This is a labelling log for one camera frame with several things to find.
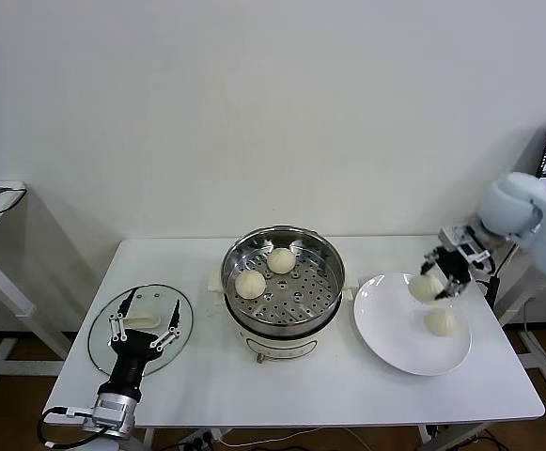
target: perforated steamer tray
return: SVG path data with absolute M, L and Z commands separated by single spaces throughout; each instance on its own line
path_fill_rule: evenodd
M 271 251 L 288 248 L 297 257 L 287 274 L 267 265 Z M 266 279 L 260 297 L 245 300 L 235 291 L 235 279 L 255 270 Z M 345 270 L 337 250 L 316 232 L 288 225 L 255 230 L 226 253 L 221 280 L 226 305 L 241 326 L 266 338 L 295 339 L 320 330 L 334 317 L 341 299 Z

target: black cable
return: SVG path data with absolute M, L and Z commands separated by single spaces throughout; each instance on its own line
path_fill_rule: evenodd
M 47 439 L 45 439 L 45 436 L 43 435 L 43 424 L 45 423 L 45 418 L 47 418 L 47 415 L 50 413 L 56 413 L 59 415 L 65 415 L 66 411 L 68 409 L 65 407 L 52 407 L 51 409 L 47 409 L 45 412 L 43 412 L 43 415 L 40 416 L 39 422 L 37 423 L 37 437 L 39 438 L 39 441 L 47 446 L 46 444 L 49 442 Z M 47 446 L 52 449 L 70 449 L 70 448 L 76 448 L 78 446 L 82 446 L 87 443 L 93 442 L 95 439 L 100 438 L 105 432 L 107 432 L 109 428 L 102 428 L 99 432 L 96 432 L 95 434 L 86 437 L 83 440 L 80 440 L 78 442 L 74 443 L 54 443 L 51 446 Z
M 186 444 L 190 444 L 190 443 L 178 442 L 178 443 L 175 443 L 175 444 L 170 444 L 169 446 L 165 446 L 164 448 L 161 448 L 160 451 L 166 451 L 167 449 L 172 449 L 172 448 L 174 448 L 176 446 L 181 447 L 181 446 L 184 446 Z
M 16 201 L 13 204 L 11 204 L 9 207 L 7 207 L 6 209 L 2 209 L 0 211 L 0 214 L 5 213 L 6 211 L 10 211 L 11 209 L 13 209 L 16 205 L 18 205 L 20 203 L 20 201 L 23 199 L 23 197 L 28 192 L 28 190 L 26 190 L 25 188 L 20 188 L 20 189 L 7 188 L 4 191 L 2 191 L 1 193 L 9 193 L 9 192 L 12 192 L 12 191 L 22 191 L 22 195 L 20 197 L 18 197 L 16 199 Z
M 498 449 L 504 449 L 505 451 L 510 451 L 510 449 L 508 449 L 508 446 L 506 446 L 504 443 L 501 443 L 494 434 L 492 434 L 491 432 L 489 432 L 487 429 L 486 429 L 486 432 L 488 433 L 488 435 L 490 436 L 490 438 L 493 440 L 494 443 L 496 443 L 496 445 L 498 445 Z
M 500 266 L 496 270 L 496 273 L 494 275 L 498 275 L 500 270 L 502 270 L 502 267 L 505 266 L 505 263 L 507 263 L 508 258 L 515 252 L 515 249 L 517 249 L 517 244 L 513 244 L 513 246 L 508 250 L 507 256 L 502 260 L 502 263 L 500 263 Z
M 464 448 L 465 446 L 469 446 L 470 444 L 476 443 L 480 440 L 488 440 L 494 443 L 496 445 L 496 448 L 498 448 L 498 451 L 510 451 L 508 447 L 505 444 L 500 443 L 491 432 L 489 432 L 488 430 L 486 430 L 486 432 L 488 432 L 488 434 L 490 434 L 491 437 L 480 437 L 480 436 L 472 437 L 471 439 L 468 439 L 450 448 L 450 451 L 458 451 L 459 449 Z

